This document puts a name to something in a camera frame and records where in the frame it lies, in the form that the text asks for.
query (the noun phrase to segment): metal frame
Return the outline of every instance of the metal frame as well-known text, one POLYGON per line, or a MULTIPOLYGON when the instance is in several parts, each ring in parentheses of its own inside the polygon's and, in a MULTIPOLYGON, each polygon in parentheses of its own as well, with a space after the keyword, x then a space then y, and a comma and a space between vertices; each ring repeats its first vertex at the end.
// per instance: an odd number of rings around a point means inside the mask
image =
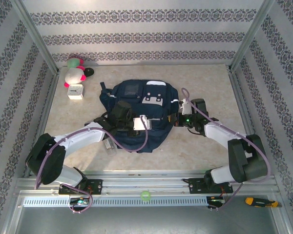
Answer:
POLYGON ((227 68, 227 70, 228 70, 228 75, 229 75, 229 79, 231 82, 231 86, 233 89, 233 93, 235 96, 235 100, 236 100, 236 103, 238 105, 238 109, 239 109, 239 112, 241 115, 242 123, 244 125, 245 133, 247 135, 254 134, 254 129, 252 127, 251 120, 248 115, 246 104, 242 98, 242 93, 241 93, 241 89, 240 89, 238 81, 237 81, 237 77, 236 77, 235 73, 232 73, 229 70, 229 68, 227 68))
MULTIPOLYGON (((38 131, 37 131, 37 134, 36 134, 36 137, 35 137, 35 143, 37 142, 38 138, 42 134, 44 134, 44 130, 45 130, 45 127, 47 125, 48 118, 49 118, 49 114, 50 114, 50 110, 51 110, 51 106, 52 106, 54 94, 55 94, 55 91, 56 91, 56 88, 57 88, 57 85, 58 85, 58 81, 59 81, 59 77, 60 77, 60 72, 61 71, 56 72, 56 74, 53 76, 52 84, 51 84, 51 89, 50 89, 49 95, 47 97, 47 101, 46 101, 45 106, 44 106, 43 115, 42 115, 42 118, 40 120, 40 124, 38 126, 38 131)), ((30 174, 31 174, 31 171, 27 167, 26 168, 26 171, 24 173, 24 177, 27 178, 27 177, 30 176, 30 174)))
MULTIPOLYGON (((90 179, 103 179, 101 195, 93 195, 94 207, 111 206, 202 206, 206 205, 206 196, 218 195, 191 195, 188 184, 182 181, 184 178, 203 177, 202 171, 102 171, 87 172, 90 179), (148 190, 153 202, 141 202, 141 191, 148 190)), ((36 207, 62 207, 67 203, 60 204, 60 200, 68 200, 69 196, 59 195, 58 183, 41 185, 34 190, 35 178, 20 178, 14 190, 14 206, 11 206, 3 234, 14 234, 17 230, 22 209, 26 206, 36 207), (29 200, 44 200, 47 203, 30 204, 29 200)), ((238 183, 232 184, 236 190, 238 183)), ((284 208, 284 203, 274 176, 262 184, 245 182, 240 192, 241 195, 267 195, 268 199, 278 200, 283 207, 272 209, 275 224, 279 233, 293 234, 293 230, 284 208)))
POLYGON ((47 49, 46 44, 44 43, 42 36, 40 35, 38 29, 36 28, 35 23, 33 22, 29 12, 27 11, 22 0, 11 0, 13 8, 16 10, 20 19, 24 23, 29 35, 37 45, 40 53, 42 54, 44 60, 48 64, 49 69, 52 71, 52 74, 56 74, 58 72, 58 67, 47 49))
POLYGON ((260 6, 248 32, 246 33, 238 51, 234 55, 233 61, 230 66, 230 71, 234 72, 236 68, 239 66, 240 61, 242 60, 245 52, 247 51, 250 43, 252 42, 253 38, 255 37, 255 34, 257 33, 258 29, 260 28, 260 25, 263 23, 267 13, 269 12, 270 8, 272 7, 272 4, 275 2, 275 0, 264 0, 262 5, 260 6))

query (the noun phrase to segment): white connector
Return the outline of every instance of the white connector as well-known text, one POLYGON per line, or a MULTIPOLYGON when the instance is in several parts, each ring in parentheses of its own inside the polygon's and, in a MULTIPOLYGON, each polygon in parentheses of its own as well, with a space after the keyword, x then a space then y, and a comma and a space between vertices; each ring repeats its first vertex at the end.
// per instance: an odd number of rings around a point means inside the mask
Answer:
POLYGON ((191 115, 192 114, 192 107, 190 103, 187 102, 187 100, 184 98, 182 100, 182 115, 191 115))
POLYGON ((144 126, 143 126, 143 123, 141 122, 141 118, 143 119, 143 122, 145 123, 146 125, 146 128, 148 130, 151 129, 151 121, 147 119, 147 117, 145 115, 141 115, 139 118, 133 118, 133 130, 135 131, 143 131, 145 130, 144 126))

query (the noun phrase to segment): navy blue backpack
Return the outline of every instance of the navy blue backpack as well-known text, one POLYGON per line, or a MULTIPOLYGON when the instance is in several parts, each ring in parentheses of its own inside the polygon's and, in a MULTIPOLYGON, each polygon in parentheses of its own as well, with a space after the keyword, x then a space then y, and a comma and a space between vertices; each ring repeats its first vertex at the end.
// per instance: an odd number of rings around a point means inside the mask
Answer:
MULTIPOLYGON (((173 126, 169 123, 168 116, 178 112, 178 91, 160 80, 126 80, 113 89, 106 89, 104 83, 101 83, 101 86, 100 101, 107 113, 122 100, 131 104, 137 116, 146 115, 151 120, 152 129, 148 131, 147 144, 138 153, 151 153, 159 147, 173 126)), ((126 148, 134 150, 143 144, 145 136, 144 131, 137 136, 117 132, 115 138, 126 148)))

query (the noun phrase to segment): green ring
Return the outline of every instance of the green ring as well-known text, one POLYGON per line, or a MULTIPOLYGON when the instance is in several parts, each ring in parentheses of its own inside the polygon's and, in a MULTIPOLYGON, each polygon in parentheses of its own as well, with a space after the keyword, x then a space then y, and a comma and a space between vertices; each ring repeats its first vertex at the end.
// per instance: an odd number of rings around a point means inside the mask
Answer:
POLYGON ((151 194, 149 191, 142 191, 141 193, 141 200, 142 201, 150 201, 151 200, 151 194))

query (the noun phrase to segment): black ball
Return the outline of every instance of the black ball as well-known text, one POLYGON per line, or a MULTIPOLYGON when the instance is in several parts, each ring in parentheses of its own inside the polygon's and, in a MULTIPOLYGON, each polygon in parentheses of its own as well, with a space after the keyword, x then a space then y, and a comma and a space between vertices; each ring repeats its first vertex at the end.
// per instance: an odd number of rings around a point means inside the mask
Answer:
POLYGON ((88 68, 86 68, 86 69, 84 70, 84 75, 85 75, 86 77, 92 76, 93 74, 94 74, 94 70, 93 70, 92 68, 90 68, 90 67, 88 67, 88 68))

